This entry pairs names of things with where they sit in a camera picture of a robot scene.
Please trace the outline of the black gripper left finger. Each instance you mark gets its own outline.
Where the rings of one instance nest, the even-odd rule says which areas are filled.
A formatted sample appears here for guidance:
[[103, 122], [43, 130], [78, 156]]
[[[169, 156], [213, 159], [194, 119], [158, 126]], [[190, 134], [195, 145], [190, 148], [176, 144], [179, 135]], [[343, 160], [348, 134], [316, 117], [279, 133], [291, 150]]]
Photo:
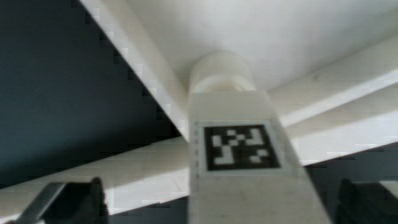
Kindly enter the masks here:
[[14, 224], [108, 224], [103, 182], [51, 182]]

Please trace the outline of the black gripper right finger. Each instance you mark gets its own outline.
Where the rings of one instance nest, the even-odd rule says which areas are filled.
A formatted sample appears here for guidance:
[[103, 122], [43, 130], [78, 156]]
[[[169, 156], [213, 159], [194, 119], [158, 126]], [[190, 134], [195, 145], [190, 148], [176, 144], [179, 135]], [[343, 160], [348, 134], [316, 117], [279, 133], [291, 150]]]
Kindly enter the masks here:
[[398, 181], [341, 180], [336, 224], [398, 224]]

